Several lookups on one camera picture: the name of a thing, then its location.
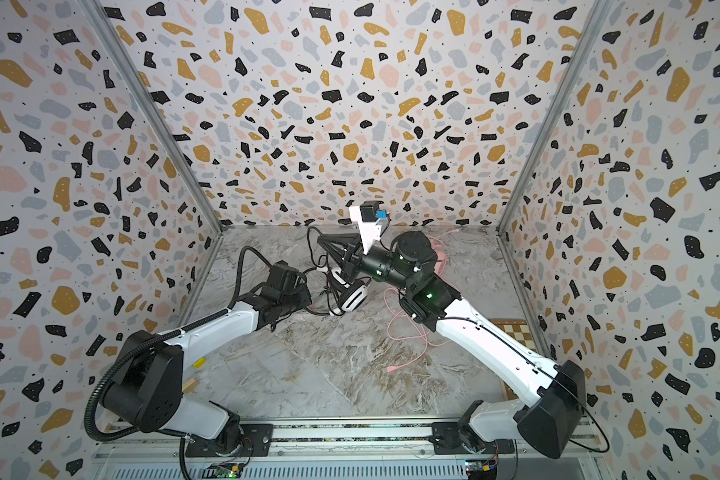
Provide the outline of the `white black headphones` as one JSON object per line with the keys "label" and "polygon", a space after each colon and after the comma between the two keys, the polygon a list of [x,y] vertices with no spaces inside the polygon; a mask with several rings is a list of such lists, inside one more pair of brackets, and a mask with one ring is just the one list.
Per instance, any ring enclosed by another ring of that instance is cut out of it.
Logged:
{"label": "white black headphones", "polygon": [[338,267],[318,267],[317,271],[326,276],[327,302],[330,302],[331,298],[335,301],[335,306],[327,307],[329,315],[340,316],[346,312],[352,312],[367,299],[367,281],[363,279],[346,280]]}

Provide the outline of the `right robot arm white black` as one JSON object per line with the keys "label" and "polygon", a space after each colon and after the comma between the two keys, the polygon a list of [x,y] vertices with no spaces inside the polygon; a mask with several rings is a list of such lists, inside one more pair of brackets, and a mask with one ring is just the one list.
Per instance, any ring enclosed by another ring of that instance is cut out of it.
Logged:
{"label": "right robot arm white black", "polygon": [[438,255],[424,233],[404,232],[388,248],[364,245],[359,234],[321,234],[317,243],[341,279],[367,276],[396,288],[414,322],[459,345],[514,391],[514,401],[475,401],[459,418],[457,435],[466,450],[481,453],[496,440],[522,440],[558,459],[573,443],[588,413],[583,370],[532,351],[484,317],[436,273]]}

